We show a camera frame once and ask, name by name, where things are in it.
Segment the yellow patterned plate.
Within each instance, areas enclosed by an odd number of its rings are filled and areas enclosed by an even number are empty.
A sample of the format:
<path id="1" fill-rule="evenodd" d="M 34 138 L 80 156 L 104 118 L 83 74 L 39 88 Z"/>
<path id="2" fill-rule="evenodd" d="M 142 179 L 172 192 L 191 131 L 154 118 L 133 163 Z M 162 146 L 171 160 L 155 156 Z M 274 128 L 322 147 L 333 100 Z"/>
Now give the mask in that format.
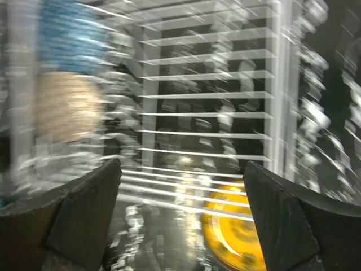
<path id="1" fill-rule="evenodd" d="M 204 207 L 241 215 L 251 215 L 243 180 L 221 185 L 221 192 L 210 193 Z M 215 257 L 231 270 L 266 270 L 256 226 L 253 221 L 226 216 L 202 215 L 206 244 Z"/>

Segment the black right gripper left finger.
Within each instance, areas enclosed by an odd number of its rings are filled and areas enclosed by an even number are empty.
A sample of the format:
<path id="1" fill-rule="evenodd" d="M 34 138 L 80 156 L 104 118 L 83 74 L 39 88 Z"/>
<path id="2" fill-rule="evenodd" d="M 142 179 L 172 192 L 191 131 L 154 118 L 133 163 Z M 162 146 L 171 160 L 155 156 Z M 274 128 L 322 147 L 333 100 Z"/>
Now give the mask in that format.
<path id="1" fill-rule="evenodd" d="M 99 270 L 121 177 L 101 167 L 1 209 L 1 270 Z"/>

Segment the blue red patterned bowl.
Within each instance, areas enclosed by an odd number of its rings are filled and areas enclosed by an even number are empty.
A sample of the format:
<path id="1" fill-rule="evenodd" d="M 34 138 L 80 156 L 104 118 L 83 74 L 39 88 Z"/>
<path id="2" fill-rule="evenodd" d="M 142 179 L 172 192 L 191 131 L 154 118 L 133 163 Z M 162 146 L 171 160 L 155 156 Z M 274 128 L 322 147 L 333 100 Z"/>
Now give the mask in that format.
<path id="1" fill-rule="evenodd" d="M 107 33 L 79 1 L 43 1 L 39 8 L 37 56 L 56 71 L 91 74 L 104 60 Z"/>

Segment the beige red patterned bowl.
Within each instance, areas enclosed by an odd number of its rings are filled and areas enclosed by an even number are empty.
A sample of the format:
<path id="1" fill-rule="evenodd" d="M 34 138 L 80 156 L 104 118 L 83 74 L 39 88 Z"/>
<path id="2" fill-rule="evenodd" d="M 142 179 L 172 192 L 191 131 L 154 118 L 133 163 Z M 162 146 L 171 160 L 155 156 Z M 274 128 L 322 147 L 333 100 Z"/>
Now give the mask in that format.
<path id="1" fill-rule="evenodd" d="M 74 72 L 38 76 L 34 98 L 34 126 L 54 142 L 87 139 L 102 125 L 104 104 L 95 83 Z"/>

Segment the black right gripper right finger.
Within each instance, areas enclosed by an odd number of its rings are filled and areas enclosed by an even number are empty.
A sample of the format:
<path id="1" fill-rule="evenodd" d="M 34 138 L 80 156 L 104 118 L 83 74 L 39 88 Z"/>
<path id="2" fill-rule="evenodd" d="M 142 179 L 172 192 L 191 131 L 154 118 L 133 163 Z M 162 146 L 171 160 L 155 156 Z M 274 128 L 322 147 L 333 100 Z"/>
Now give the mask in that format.
<path id="1" fill-rule="evenodd" d="M 249 162 L 246 194 L 267 270 L 360 270 L 360 207 Z"/>

